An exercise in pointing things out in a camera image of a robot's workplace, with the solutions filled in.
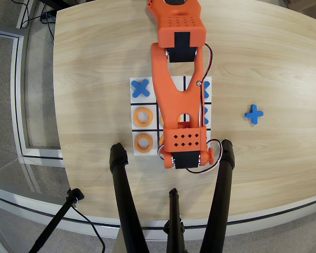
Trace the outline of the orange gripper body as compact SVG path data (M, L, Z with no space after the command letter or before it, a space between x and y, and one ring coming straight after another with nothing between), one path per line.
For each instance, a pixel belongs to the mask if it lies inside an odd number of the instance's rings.
M206 164L214 164L214 151L194 150L182 152L167 152L164 150L164 166L166 169L193 169Z

